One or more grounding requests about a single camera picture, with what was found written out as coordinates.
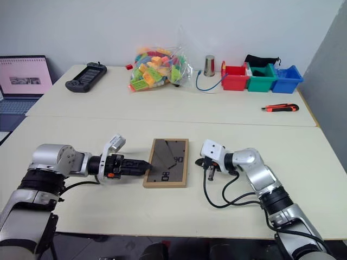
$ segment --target laptop keyboard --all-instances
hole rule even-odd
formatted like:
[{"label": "laptop keyboard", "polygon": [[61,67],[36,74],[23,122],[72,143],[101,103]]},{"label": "laptop keyboard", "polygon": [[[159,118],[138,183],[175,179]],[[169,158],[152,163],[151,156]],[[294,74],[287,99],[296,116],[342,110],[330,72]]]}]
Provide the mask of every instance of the laptop keyboard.
[{"label": "laptop keyboard", "polygon": [[34,104],[34,101],[0,101],[0,114],[25,114]]}]

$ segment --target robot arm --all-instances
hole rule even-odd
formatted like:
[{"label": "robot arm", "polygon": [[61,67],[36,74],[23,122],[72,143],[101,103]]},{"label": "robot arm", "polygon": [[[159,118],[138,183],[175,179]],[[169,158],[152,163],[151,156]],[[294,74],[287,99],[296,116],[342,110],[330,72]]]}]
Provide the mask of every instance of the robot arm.
[{"label": "robot arm", "polygon": [[105,145],[102,156],[78,152],[71,145],[39,146],[0,215],[0,255],[37,259],[51,246],[58,221],[51,212],[62,201],[67,177],[98,175],[103,180],[144,174],[151,167],[148,162],[115,154],[124,144],[125,139],[116,135]]},{"label": "robot arm", "polygon": [[281,182],[266,166],[254,148],[230,153],[222,145],[206,140],[201,156],[219,165],[222,173],[238,171],[245,174],[260,200],[274,229],[281,252],[290,260],[335,259],[326,253],[318,241],[292,234],[301,232],[322,239],[298,204],[293,203]]}]

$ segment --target laptop screen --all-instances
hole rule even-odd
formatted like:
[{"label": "laptop screen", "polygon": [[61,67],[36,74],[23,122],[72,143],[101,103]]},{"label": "laptop screen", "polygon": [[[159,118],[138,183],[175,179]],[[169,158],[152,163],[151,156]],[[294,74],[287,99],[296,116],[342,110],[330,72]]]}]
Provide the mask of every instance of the laptop screen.
[{"label": "laptop screen", "polygon": [[42,96],[52,86],[45,56],[1,56],[0,85],[3,96]]}]

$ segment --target laptop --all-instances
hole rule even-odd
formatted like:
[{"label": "laptop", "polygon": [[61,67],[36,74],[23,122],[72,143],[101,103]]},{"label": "laptop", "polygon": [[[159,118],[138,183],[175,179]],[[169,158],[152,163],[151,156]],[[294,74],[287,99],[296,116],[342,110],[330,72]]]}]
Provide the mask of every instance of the laptop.
[{"label": "laptop", "polygon": [[46,57],[0,57],[0,131],[13,131],[52,86]]}]

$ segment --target floor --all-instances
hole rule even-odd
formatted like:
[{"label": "floor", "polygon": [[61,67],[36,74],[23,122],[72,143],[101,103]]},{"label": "floor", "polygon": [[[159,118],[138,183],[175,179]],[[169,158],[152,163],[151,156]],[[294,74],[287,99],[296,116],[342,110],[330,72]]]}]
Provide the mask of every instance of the floor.
[{"label": "floor", "polygon": [[[96,239],[99,242],[94,239],[56,233],[54,245],[58,259],[99,260],[100,257],[114,257],[116,260],[137,260],[147,246],[162,241],[169,244],[170,260],[208,259],[208,238],[103,236]],[[282,260],[273,240],[229,239],[228,243],[235,249],[235,260]],[[327,243],[339,260],[347,260],[343,258],[347,256],[347,246],[342,241]],[[41,259],[51,260],[50,250]]]}]

